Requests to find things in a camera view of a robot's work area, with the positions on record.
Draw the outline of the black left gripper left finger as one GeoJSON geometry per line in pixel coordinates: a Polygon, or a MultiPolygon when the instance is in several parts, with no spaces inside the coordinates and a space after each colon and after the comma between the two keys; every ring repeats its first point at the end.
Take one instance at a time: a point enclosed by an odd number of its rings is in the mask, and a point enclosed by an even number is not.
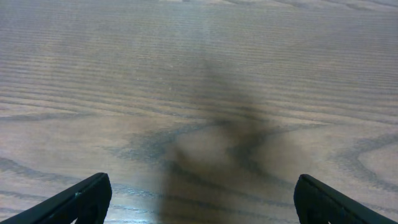
{"type": "Polygon", "coordinates": [[[1,224],[103,224],[112,197],[107,173],[96,173],[1,224]]]}

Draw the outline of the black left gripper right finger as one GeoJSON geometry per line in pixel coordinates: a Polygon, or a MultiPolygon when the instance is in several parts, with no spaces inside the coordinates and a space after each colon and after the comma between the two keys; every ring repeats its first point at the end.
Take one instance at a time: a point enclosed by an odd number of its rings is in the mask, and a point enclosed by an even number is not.
{"type": "Polygon", "coordinates": [[[300,224],[397,224],[308,174],[294,190],[300,224]]]}

